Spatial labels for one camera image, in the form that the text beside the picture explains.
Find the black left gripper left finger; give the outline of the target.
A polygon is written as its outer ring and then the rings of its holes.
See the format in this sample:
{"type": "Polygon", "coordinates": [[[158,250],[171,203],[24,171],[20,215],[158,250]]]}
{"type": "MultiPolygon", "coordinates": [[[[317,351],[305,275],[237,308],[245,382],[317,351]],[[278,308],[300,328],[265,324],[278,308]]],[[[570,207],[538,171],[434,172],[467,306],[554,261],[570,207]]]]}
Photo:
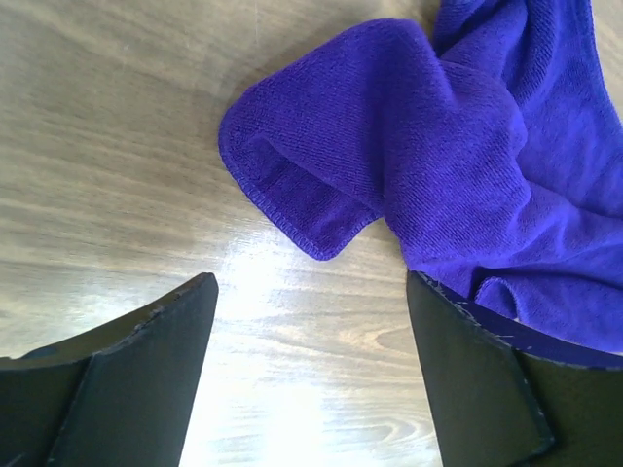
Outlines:
{"type": "Polygon", "coordinates": [[[4,466],[176,466],[215,316],[201,273],[83,334],[1,360],[4,466]]]}

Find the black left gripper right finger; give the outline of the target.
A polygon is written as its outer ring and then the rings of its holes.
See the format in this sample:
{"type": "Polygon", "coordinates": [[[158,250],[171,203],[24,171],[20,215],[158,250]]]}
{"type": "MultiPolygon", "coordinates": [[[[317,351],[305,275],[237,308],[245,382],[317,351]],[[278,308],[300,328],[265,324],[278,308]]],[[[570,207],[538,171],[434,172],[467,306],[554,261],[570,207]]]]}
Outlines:
{"type": "Polygon", "coordinates": [[[621,356],[542,334],[423,273],[409,273],[407,300],[444,465],[621,465],[621,356]]]}

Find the purple towel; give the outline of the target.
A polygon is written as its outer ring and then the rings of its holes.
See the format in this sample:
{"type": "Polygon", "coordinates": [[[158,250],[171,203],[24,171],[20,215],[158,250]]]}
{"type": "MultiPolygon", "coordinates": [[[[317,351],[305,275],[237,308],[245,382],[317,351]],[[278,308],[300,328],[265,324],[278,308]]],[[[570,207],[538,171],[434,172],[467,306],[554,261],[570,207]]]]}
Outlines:
{"type": "Polygon", "coordinates": [[[544,334],[622,349],[622,125],[587,1],[445,1],[250,87],[218,135],[313,258],[384,219],[407,267],[544,334]]]}

